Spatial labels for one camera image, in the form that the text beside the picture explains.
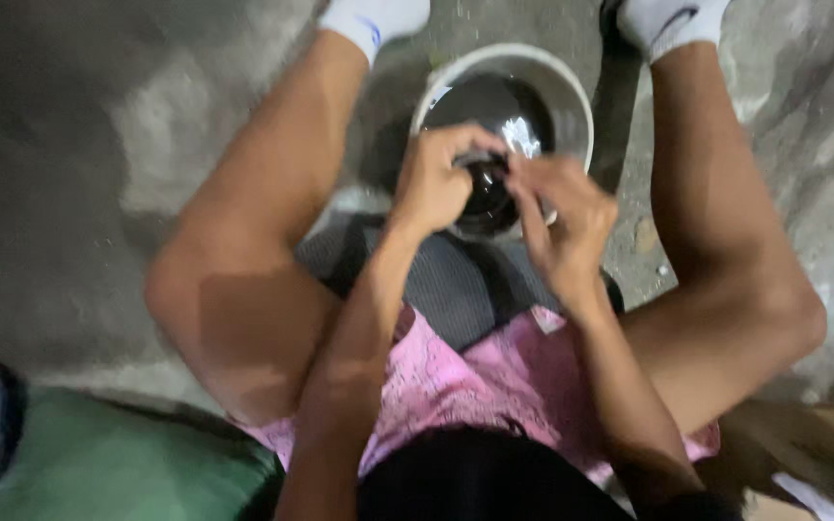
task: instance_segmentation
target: finger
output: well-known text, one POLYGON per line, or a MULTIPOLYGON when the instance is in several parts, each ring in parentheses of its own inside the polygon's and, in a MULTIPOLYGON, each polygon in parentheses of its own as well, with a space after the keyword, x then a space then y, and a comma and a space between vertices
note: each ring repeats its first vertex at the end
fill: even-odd
POLYGON ((520 222, 524 229, 527 247, 534 256, 541 256, 549 246, 549 226, 542 216, 539 200, 523 182, 508 178, 505 183, 520 210, 520 222))
POLYGON ((587 175, 581 162, 571 156, 541 156, 523 163, 527 183, 534 187, 573 184, 580 186, 587 182, 587 175))
POLYGON ((434 137, 445 144, 446 155, 450 160, 472 150, 507 152, 507 144, 500 137, 493 135, 476 123, 456 125, 434 132, 434 137))
POLYGON ((572 211, 589 200, 606 195, 584 172, 581 163, 568 156, 534 160, 511 158, 510 174, 550 201, 560 213, 572 211))

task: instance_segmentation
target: green bag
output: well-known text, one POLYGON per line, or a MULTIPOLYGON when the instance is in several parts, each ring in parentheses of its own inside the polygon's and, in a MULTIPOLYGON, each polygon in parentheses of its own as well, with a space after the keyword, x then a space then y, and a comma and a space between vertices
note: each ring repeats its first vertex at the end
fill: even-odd
POLYGON ((33 389, 0 483, 0 520, 231 521, 254 492, 283 476, 278 459, 250 438, 33 389))

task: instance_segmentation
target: knee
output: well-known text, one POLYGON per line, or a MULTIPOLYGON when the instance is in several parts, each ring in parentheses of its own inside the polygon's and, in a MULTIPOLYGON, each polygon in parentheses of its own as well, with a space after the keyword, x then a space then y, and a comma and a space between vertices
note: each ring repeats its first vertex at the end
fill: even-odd
POLYGON ((175 328, 177 317, 187 313, 189 289, 197 285, 187 269, 188 263, 188 259, 165 248, 150 265, 144 281, 147 312, 173 337, 179 336, 175 328))
POLYGON ((797 361, 823 345, 826 307, 806 277, 773 279, 756 285, 755 312, 788 357, 797 361))

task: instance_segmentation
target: concrete floor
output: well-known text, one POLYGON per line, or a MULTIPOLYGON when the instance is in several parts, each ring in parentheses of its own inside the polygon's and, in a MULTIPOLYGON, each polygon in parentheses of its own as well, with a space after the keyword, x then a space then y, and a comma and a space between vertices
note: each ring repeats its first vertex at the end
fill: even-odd
MULTIPOLYGON (((0 360, 35 381, 211 407, 145 312, 144 269, 250 108, 309 40, 317 4, 0 0, 0 360)), ((434 65, 498 41, 539 45, 566 60, 590 95, 600 85, 593 172, 622 171, 608 269, 629 306, 670 288, 647 220, 649 77, 626 60, 601 64, 597 15, 598 0, 434 0, 429 28, 378 60, 342 185, 377 186, 395 171, 434 65)), ((834 398, 834 0, 737 0, 721 54, 829 312, 825 347, 765 394, 834 398)), ((341 205, 382 205, 378 189, 347 194, 341 205)))

